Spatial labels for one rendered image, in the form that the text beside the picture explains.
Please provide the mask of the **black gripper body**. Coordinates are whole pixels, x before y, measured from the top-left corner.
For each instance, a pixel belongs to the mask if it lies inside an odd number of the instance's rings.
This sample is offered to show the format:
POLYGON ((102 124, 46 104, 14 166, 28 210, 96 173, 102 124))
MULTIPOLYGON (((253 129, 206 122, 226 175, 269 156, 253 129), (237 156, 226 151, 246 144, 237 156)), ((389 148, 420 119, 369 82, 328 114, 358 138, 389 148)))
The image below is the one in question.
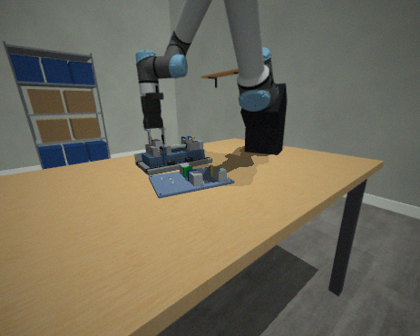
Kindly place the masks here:
POLYGON ((163 93, 160 93, 160 89, 158 91, 159 84, 142 83, 139 86, 140 94, 142 94, 143 128, 162 128, 161 100, 163 100, 163 93))

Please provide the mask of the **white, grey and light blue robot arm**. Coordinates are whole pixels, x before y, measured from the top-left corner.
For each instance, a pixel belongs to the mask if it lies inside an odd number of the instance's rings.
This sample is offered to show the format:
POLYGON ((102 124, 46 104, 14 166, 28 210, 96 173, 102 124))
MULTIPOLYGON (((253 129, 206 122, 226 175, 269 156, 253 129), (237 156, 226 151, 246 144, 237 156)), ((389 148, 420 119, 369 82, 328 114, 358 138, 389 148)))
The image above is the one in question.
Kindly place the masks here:
MULTIPOLYGON (((185 56, 211 1, 185 0, 164 56, 149 50, 136 53, 139 84, 158 84, 158 79, 186 76, 185 56)), ((278 100, 279 91, 271 75, 270 51, 266 47, 262 50, 259 1, 224 0, 224 3, 239 68, 239 105, 251 112, 269 108, 278 100)))

